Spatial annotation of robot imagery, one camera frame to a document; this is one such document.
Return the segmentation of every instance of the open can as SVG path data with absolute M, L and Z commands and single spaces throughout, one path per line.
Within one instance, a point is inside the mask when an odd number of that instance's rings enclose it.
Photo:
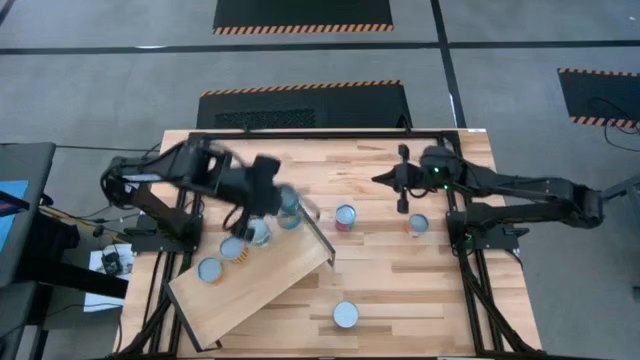
M 336 229 L 338 231 L 351 231 L 356 222 L 356 209 L 351 205 L 342 205 L 336 210 Z
M 359 317 L 358 308 L 349 301 L 343 301 L 333 309 L 333 321 L 343 329 L 354 327 Z
M 234 264 L 241 264 L 247 260 L 249 249 L 244 240 L 231 236 L 220 244 L 220 255 Z
M 411 215 L 405 225 L 405 229 L 413 238 L 417 238 L 426 233 L 429 229 L 429 220 L 422 214 Z
M 290 185 L 282 185 L 280 187 L 280 198 L 282 204 L 280 205 L 280 212 L 287 215 L 296 215 L 298 208 L 300 207 L 300 195 Z
M 300 213 L 291 215 L 282 210 L 278 213 L 278 225 L 285 230 L 295 229 L 302 222 Z
M 255 247 L 265 247 L 271 242 L 271 229 L 262 218 L 255 218 L 249 221 L 249 228 L 253 229 L 253 238 L 249 245 Z
M 222 278 L 222 262 L 214 257 L 202 259 L 198 264 L 198 278 L 209 284 L 220 281 Z

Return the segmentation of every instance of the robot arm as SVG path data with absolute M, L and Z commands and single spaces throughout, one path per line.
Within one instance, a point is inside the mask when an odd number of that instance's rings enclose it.
M 593 228 L 602 223 L 600 192 L 561 178 L 525 178 L 496 174 L 472 164 L 444 147 L 427 147 L 420 167 L 408 162 L 409 150 L 400 146 L 403 162 L 372 180 L 394 188 L 401 194 L 398 211 L 408 212 L 406 192 L 423 189 L 425 193 L 452 189 L 470 197 L 505 195 L 532 200 L 534 204 L 491 207 L 471 203 L 462 217 L 470 228 L 489 230 L 498 224 L 559 221 L 578 228 Z
M 233 204 L 242 208 L 242 214 L 229 230 L 235 236 L 250 239 L 250 217 L 275 215 L 280 208 L 280 191 L 273 183 L 280 161 L 257 156 L 249 166 L 238 158 L 240 166 L 231 167 L 233 158 L 229 149 L 207 138 L 194 137 L 155 158 L 115 157 L 102 174 L 101 187 L 111 204 L 142 209 L 161 230 L 178 239 L 192 235 L 191 216 L 164 204 L 151 193 L 149 184 L 168 182 Z

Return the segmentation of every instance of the gray floor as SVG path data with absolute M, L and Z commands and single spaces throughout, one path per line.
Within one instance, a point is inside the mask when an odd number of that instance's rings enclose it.
M 17 0 L 0 27 L 0 48 L 437 39 L 428 1 L 391 3 L 397 31 L 390 34 L 213 37 L 215 1 Z M 450 41 L 640 39 L 635 0 L 441 4 Z M 559 67 L 640 72 L 639 48 L 453 50 L 452 57 L 468 126 L 488 129 L 499 171 L 600 188 L 640 169 L 638 154 L 607 145 L 601 128 L 569 122 L 556 74 Z M 203 90 L 376 79 L 404 81 L 416 126 L 454 125 L 438 50 L 0 56 L 0 142 L 148 148 L 166 129 L 195 127 Z M 612 140 L 640 148 L 615 131 Z M 98 177 L 116 154 L 58 150 L 47 193 L 76 214 L 104 206 Z M 624 201 L 608 204 L 606 215 L 596 230 L 536 225 L 522 240 L 536 322 L 551 353 L 640 354 L 640 304 L 630 292 L 640 284 L 640 232 Z M 67 257 L 86 263 L 96 246 L 87 237 Z M 62 289 L 55 295 L 54 309 L 82 299 Z M 50 318 L 45 358 L 107 354 L 117 315 Z

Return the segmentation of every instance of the desk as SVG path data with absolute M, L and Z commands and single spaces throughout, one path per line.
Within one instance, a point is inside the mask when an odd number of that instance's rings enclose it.
M 339 131 L 346 134 L 349 130 Z M 371 131 L 382 134 L 383 130 Z M 398 131 L 398 137 L 402 136 L 401 130 L 384 131 Z M 189 131 L 167 131 L 162 150 L 188 135 Z M 439 192 L 410 201 L 411 213 L 422 213 L 430 221 L 428 233 L 412 239 L 403 230 L 407 216 L 396 212 L 397 194 L 370 180 L 400 161 L 400 143 L 407 144 L 415 162 L 424 147 L 435 144 L 435 140 L 380 139 L 371 133 L 368 138 L 343 136 L 344 139 L 334 140 L 221 141 L 247 161 L 259 153 L 281 159 L 276 182 L 295 184 L 320 206 L 318 226 L 336 249 L 335 269 L 320 265 L 223 336 L 221 350 L 197 353 L 183 333 L 178 357 L 474 354 L 460 269 L 451 254 L 444 222 L 448 209 L 445 194 Z M 494 168 L 485 132 L 460 130 L 459 137 L 467 160 Z M 171 185 L 156 184 L 153 191 L 167 204 L 175 204 L 178 191 Z M 492 205 L 504 204 L 502 197 L 484 200 Z M 206 232 L 211 223 L 221 221 L 226 211 L 217 207 L 214 200 L 204 201 Z M 358 213 L 350 233 L 338 233 L 334 228 L 334 212 L 341 204 L 353 205 Z M 193 264 L 206 255 L 196 252 Z M 519 264 L 504 251 L 486 251 L 485 256 L 496 304 L 525 341 L 540 347 Z M 157 267 L 159 273 L 164 258 Z M 140 254 L 135 259 L 121 318 L 123 346 L 142 326 L 155 261 L 153 253 Z M 150 311 L 157 303 L 159 287 L 156 281 Z M 360 321 L 354 329 L 337 329 L 333 324 L 333 307 L 343 300 L 352 301 L 359 308 Z M 485 348 L 490 348 L 486 316 L 481 307 L 478 310 Z M 162 328 L 160 351 L 168 349 L 172 319 L 170 309 Z
M 30 205 L 28 211 L 16 215 L 0 252 L 0 287 L 15 280 L 31 222 L 49 177 L 55 147 L 53 143 L 0 145 L 0 181 L 29 181 L 22 199 Z
M 11 284 L 0 288 L 0 341 L 4 347 L 0 353 L 0 359 L 15 359 L 18 353 L 20 339 L 24 332 L 24 326 L 18 326 L 27 322 L 31 304 L 36 296 L 38 285 L 33 281 Z

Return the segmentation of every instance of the wooden tabletop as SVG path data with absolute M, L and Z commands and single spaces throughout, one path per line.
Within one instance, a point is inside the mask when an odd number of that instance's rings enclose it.
M 189 131 L 167 131 L 162 150 L 185 140 L 188 134 Z M 459 134 L 465 159 L 495 168 L 486 132 L 460 130 Z M 410 148 L 411 160 L 416 162 L 422 150 L 435 141 L 222 142 L 247 161 L 260 153 L 282 161 L 276 183 L 294 184 L 320 206 L 318 226 L 336 249 L 336 264 L 335 268 L 326 263 L 320 265 L 229 331 L 221 339 L 222 350 L 197 353 L 183 330 L 178 357 L 474 354 L 458 260 L 451 253 L 444 221 L 448 210 L 445 194 L 439 192 L 410 200 L 410 212 L 424 214 L 430 222 L 427 234 L 413 239 L 403 230 L 408 216 L 396 212 L 397 194 L 370 180 L 399 162 L 400 143 Z M 178 191 L 171 185 L 156 184 L 153 191 L 167 204 L 175 205 Z M 502 197 L 483 200 L 491 205 L 504 205 Z M 205 199 L 205 204 L 206 232 L 209 224 L 224 218 L 227 208 L 211 199 Z M 356 224 L 350 233 L 339 233 L 334 227 L 335 210 L 341 204 L 351 204 L 357 211 Z M 193 264 L 205 256 L 196 252 Z M 496 305 L 522 338 L 539 348 L 520 265 L 504 251 L 488 250 L 485 256 Z M 159 273 L 164 259 L 158 266 Z M 153 253 L 135 259 L 121 317 L 123 346 L 131 342 L 142 326 L 155 261 Z M 174 272 L 180 263 L 176 259 Z M 155 308 L 159 287 L 156 281 L 150 311 Z M 360 313 L 357 326 L 348 330 L 339 329 L 332 320 L 333 308 L 344 300 L 353 302 Z M 479 303 L 478 309 L 485 347 L 490 348 L 488 321 Z M 170 309 L 162 329 L 161 351 L 168 348 L 172 319 Z

